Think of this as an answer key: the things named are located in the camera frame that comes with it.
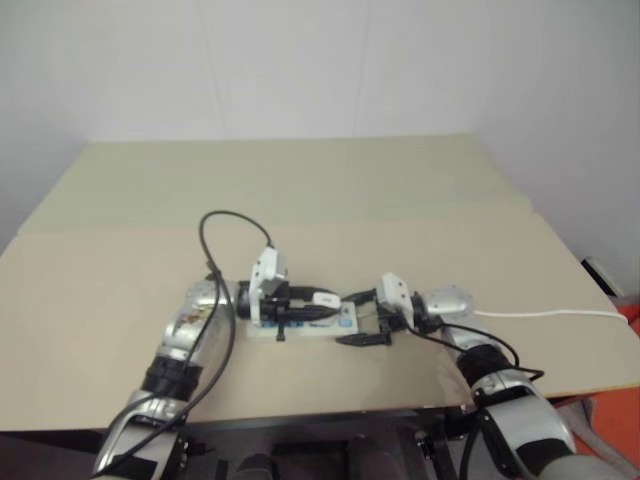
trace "beige tabletop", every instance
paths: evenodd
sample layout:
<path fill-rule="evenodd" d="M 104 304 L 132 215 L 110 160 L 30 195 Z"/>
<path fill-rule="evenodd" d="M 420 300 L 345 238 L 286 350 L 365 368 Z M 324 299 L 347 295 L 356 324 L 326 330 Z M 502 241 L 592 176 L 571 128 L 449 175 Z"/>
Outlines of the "beige tabletop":
<path fill-rule="evenodd" d="M 212 208 L 263 221 L 293 283 L 349 293 L 393 271 L 416 290 L 466 288 L 483 310 L 613 311 L 466 136 L 98 144 L 0 257 L 3 390 L 20 392 L 0 396 L 0 430 L 109 422 L 205 273 L 195 223 Z M 225 276 L 247 278 L 260 236 L 231 221 L 208 234 Z M 487 324 L 523 365 L 547 371 L 547 395 L 640 382 L 640 343 L 617 319 Z M 239 327 L 228 370 L 191 420 L 469 402 L 447 353 L 403 333 L 391 347 L 357 349 L 250 341 Z"/>

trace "power strip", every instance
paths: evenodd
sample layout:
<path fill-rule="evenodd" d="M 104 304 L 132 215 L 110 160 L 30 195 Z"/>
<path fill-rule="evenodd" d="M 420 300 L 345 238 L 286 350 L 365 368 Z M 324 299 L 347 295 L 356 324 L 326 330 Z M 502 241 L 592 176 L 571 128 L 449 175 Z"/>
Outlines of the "power strip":
<path fill-rule="evenodd" d="M 278 331 L 275 322 L 263 322 L 259 327 L 247 322 L 247 337 L 251 339 L 274 340 Z M 289 322 L 284 330 L 287 340 L 293 338 L 327 338 L 341 337 L 358 333 L 358 318 L 356 306 L 353 302 L 343 302 L 340 305 L 340 313 L 316 320 L 315 322 Z"/>

